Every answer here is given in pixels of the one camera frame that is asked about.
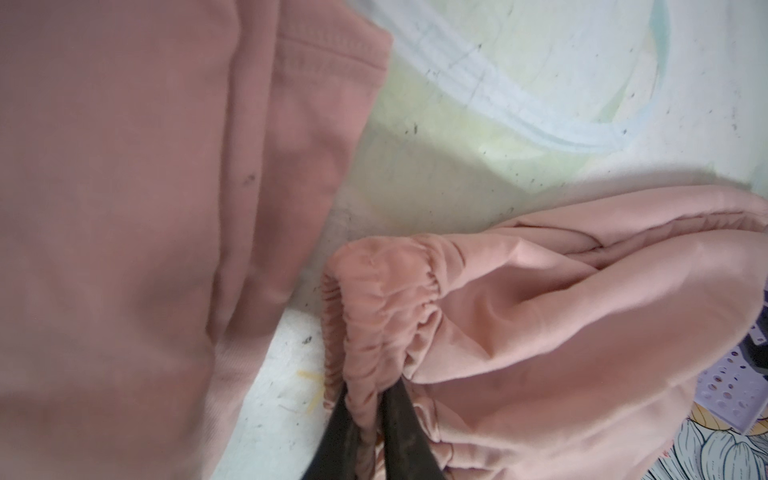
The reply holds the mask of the pink printed t-shirt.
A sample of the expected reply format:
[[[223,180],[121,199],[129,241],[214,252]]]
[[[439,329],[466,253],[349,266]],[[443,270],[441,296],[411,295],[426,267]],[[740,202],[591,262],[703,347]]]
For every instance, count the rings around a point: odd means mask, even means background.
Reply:
[[[1,5],[1,475],[207,479],[392,39],[343,1]]]

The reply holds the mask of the pink garment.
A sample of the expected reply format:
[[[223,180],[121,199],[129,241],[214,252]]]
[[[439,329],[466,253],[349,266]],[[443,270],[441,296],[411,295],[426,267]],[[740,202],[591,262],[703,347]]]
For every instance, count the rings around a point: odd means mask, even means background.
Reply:
[[[403,381],[450,479],[643,477],[757,319],[766,231],[763,198],[683,186],[346,244],[325,399],[360,427],[357,476],[383,475],[377,411]]]

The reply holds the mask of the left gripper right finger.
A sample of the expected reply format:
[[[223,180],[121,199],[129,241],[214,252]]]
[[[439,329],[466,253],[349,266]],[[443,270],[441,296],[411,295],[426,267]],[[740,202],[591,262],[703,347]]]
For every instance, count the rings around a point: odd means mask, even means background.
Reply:
[[[444,480],[405,383],[399,379],[380,403],[387,480]]]

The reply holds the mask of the lavender plastic laundry basket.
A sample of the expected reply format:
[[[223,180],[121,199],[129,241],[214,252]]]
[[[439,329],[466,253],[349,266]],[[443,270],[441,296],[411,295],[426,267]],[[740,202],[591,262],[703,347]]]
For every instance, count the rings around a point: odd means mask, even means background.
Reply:
[[[744,339],[699,375],[695,402],[740,434],[756,435],[767,419],[767,291]]]

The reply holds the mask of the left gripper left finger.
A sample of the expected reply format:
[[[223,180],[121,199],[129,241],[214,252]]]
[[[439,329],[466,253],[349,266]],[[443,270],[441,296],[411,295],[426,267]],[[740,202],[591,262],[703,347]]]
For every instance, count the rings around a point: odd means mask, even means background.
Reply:
[[[355,480],[360,429],[346,405],[348,388],[342,385],[320,444],[302,480]]]

